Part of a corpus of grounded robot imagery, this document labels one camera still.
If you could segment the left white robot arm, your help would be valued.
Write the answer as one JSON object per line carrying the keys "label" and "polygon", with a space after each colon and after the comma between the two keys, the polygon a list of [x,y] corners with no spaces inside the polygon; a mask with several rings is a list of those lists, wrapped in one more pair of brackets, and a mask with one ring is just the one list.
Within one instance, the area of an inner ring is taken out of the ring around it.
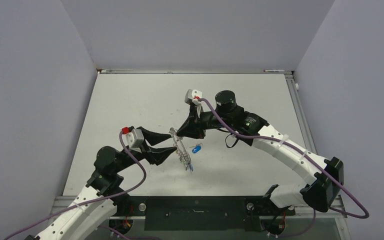
{"label": "left white robot arm", "polygon": [[[177,148],[154,148],[172,136],[143,127],[124,127],[119,133],[122,150],[111,146],[99,149],[94,171],[71,204],[55,214],[54,221],[41,232],[26,236],[27,240],[83,240],[105,219],[123,215],[129,208],[129,192],[144,183],[147,173],[141,160],[151,165],[162,164]],[[137,165],[143,177],[135,186],[124,190],[121,171]]]}

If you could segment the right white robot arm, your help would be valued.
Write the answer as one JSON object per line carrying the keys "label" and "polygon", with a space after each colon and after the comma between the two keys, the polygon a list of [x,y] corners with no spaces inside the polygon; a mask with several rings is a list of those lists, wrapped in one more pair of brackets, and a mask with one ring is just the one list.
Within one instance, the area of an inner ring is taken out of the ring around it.
{"label": "right white robot arm", "polygon": [[344,164],[333,157],[327,159],[311,153],[280,133],[267,120],[237,105],[235,93],[220,91],[215,96],[216,107],[202,109],[202,92],[189,89],[185,94],[189,115],[180,129],[179,137],[203,139],[207,130],[226,128],[235,137],[256,149],[270,154],[289,167],[302,182],[273,185],[265,194],[262,207],[269,214],[280,209],[306,204],[326,213],[344,184]]}

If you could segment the round steel key organizer disc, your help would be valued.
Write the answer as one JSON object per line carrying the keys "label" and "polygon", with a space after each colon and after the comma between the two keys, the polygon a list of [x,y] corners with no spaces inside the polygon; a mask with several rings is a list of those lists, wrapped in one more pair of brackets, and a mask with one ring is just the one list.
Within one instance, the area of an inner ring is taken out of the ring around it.
{"label": "round steel key organizer disc", "polygon": [[177,136],[177,131],[173,127],[169,129],[169,134],[171,135],[171,138],[173,140],[173,146],[177,148],[176,154],[178,155],[179,161],[183,164],[185,169],[187,163],[192,164],[192,159],[189,152],[185,148],[185,145],[182,142],[183,138]]}

